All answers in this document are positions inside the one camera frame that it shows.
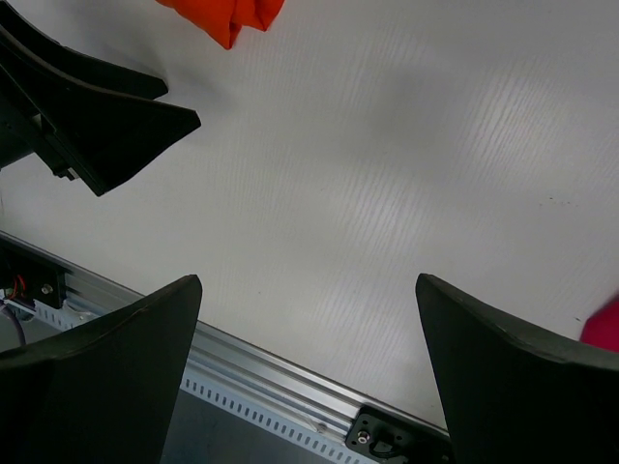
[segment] screw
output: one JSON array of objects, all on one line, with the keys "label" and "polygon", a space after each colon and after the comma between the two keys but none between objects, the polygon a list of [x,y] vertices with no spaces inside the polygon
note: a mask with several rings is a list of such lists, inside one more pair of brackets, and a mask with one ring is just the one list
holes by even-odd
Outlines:
[{"label": "screw", "polygon": [[365,430],[362,430],[361,432],[357,434],[357,441],[361,443],[362,445],[365,445],[367,442],[369,442],[370,438],[371,437]]}]

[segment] orange cloth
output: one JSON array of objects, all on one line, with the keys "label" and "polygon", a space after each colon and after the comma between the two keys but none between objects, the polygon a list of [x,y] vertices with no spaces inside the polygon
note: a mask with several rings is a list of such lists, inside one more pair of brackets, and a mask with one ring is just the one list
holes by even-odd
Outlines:
[{"label": "orange cloth", "polygon": [[283,0],[157,0],[204,29],[223,48],[234,45],[242,26],[266,31]]}]

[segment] black bracket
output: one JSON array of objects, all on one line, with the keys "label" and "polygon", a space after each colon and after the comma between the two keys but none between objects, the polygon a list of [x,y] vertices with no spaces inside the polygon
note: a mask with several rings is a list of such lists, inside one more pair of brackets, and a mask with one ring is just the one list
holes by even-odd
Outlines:
[{"label": "black bracket", "polygon": [[346,446],[388,464],[456,464],[447,435],[364,406],[346,437]]},{"label": "black bracket", "polygon": [[0,287],[8,299],[28,306],[38,300],[62,307],[67,298],[62,266],[5,239],[0,239],[0,261]]},{"label": "black bracket", "polygon": [[156,77],[53,41],[0,0],[0,169],[35,152],[97,195],[200,127],[195,111],[153,99]]}]

